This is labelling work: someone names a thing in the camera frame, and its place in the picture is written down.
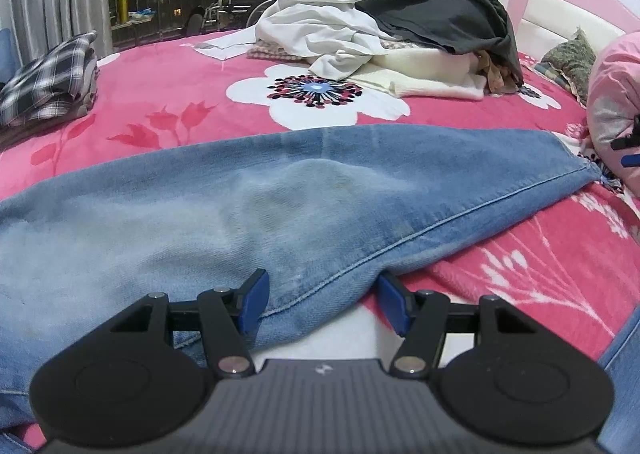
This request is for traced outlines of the blue denim jeans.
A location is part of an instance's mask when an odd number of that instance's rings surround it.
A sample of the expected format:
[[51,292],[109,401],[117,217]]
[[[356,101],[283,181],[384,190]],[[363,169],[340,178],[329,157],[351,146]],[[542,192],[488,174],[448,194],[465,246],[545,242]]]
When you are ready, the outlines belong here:
[[[617,453],[600,362],[503,296],[451,301],[425,379],[376,281],[599,180],[547,131],[360,125],[154,151],[1,204],[1,448],[49,453]],[[196,298],[256,270],[256,374],[217,379]]]

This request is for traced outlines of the green patterned pillow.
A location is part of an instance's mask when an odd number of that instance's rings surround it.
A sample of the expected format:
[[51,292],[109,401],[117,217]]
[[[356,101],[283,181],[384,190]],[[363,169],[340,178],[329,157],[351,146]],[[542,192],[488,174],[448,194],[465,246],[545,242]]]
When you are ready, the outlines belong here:
[[534,70],[570,92],[582,107],[586,107],[589,77],[596,59],[585,32],[578,28],[568,41],[544,54]]

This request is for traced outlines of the brown patterned garment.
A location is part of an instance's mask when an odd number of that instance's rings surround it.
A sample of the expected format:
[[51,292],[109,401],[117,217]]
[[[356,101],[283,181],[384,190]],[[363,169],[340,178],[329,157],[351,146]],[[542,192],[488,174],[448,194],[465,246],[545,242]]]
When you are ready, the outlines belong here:
[[506,95],[518,91],[518,84],[509,67],[496,64],[486,50],[479,50],[475,56],[477,73],[486,78],[486,90],[490,94]]

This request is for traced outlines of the dark grey garment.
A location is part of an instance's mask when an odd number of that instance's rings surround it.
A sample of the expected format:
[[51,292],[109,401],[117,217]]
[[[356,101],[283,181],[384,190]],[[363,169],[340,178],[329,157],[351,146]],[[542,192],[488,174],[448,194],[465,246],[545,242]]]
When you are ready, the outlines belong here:
[[454,55],[486,52],[524,82],[510,16],[499,0],[361,0],[356,9],[391,36]]

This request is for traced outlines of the cream knitted garment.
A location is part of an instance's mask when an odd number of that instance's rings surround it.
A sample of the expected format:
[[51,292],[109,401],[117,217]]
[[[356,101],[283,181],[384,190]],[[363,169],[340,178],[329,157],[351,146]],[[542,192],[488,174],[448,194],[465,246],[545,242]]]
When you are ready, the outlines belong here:
[[487,79],[477,73],[473,54],[437,48],[396,48],[373,57],[349,78],[395,97],[426,96],[481,100]]

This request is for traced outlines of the folded black white plaid shirt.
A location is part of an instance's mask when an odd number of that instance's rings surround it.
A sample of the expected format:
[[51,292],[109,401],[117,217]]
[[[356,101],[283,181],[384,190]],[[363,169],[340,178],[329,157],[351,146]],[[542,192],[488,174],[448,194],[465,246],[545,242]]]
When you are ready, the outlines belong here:
[[99,74],[97,37],[94,30],[73,36],[18,70],[1,89],[2,128],[90,110]]

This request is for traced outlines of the white garment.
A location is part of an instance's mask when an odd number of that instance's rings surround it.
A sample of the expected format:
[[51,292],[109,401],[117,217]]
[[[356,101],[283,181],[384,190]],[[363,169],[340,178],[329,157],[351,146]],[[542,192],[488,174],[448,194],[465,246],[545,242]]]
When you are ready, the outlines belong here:
[[364,0],[277,0],[255,26],[256,39],[310,62],[309,71],[343,80],[378,55],[392,36],[356,4]]

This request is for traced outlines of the yellow green bottle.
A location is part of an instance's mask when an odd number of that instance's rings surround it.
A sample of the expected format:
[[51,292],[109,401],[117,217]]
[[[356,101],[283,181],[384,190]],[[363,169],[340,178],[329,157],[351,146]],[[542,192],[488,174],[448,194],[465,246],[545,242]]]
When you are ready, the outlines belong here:
[[129,20],[128,0],[117,0],[118,23],[126,24]]

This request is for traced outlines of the blue water jug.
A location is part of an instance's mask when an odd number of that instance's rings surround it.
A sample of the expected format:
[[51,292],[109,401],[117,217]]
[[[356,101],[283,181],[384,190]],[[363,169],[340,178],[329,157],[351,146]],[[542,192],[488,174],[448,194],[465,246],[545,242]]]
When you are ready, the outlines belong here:
[[18,62],[10,29],[0,30],[0,82],[9,82],[17,72]]

